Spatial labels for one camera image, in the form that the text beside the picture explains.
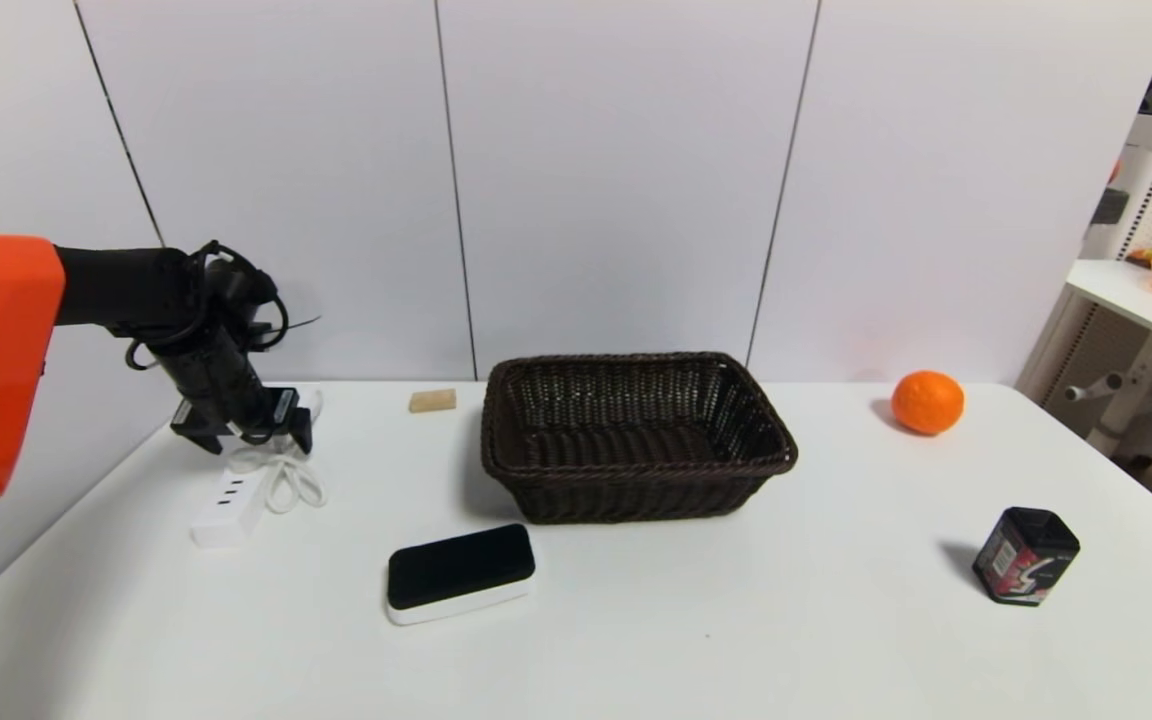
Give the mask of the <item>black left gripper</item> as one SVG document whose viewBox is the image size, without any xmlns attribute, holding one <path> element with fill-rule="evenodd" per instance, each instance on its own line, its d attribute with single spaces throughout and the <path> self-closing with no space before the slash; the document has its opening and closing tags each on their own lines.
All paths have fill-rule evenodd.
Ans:
<svg viewBox="0 0 1152 720">
<path fill-rule="evenodd" d="M 223 435 L 243 442 L 291 437 L 301 454 L 311 454 L 314 414 L 298 407 L 297 389 L 264 386 L 227 328 L 204 327 L 174 343 L 150 343 L 147 351 L 182 397 L 170 420 L 175 434 L 217 456 Z"/>
</svg>

